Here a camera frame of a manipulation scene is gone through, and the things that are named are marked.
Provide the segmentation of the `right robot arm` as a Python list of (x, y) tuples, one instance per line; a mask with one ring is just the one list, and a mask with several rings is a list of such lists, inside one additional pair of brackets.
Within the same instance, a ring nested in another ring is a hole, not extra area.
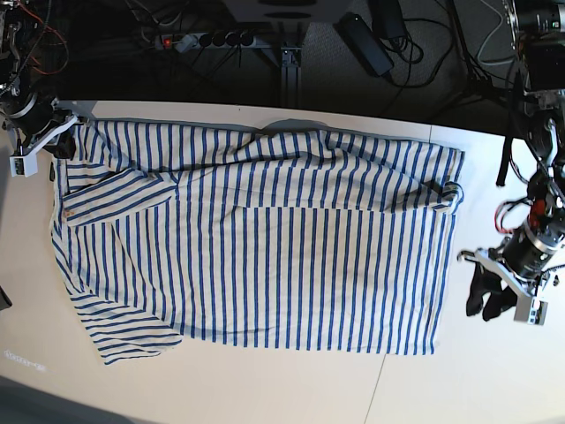
[(61, 7), (60, 1), (1, 2), (1, 127), (15, 132), (18, 153), (29, 153), (72, 115), (56, 89), (70, 59), (58, 28)]

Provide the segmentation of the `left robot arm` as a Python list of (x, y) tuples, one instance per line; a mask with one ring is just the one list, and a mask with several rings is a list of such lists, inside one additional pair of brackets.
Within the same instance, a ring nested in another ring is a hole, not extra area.
[(524, 197), (496, 209), (501, 244), (457, 258), (475, 266), (467, 315), (488, 322), (512, 310), (515, 321), (541, 325), (547, 294), (560, 282), (561, 266), (549, 262), (564, 247), (564, 3), (503, 5), (515, 56), (505, 79), (508, 129), (496, 185), (504, 186), (510, 170), (520, 172), (512, 156), (516, 138), (531, 152), (536, 170), (521, 179)]

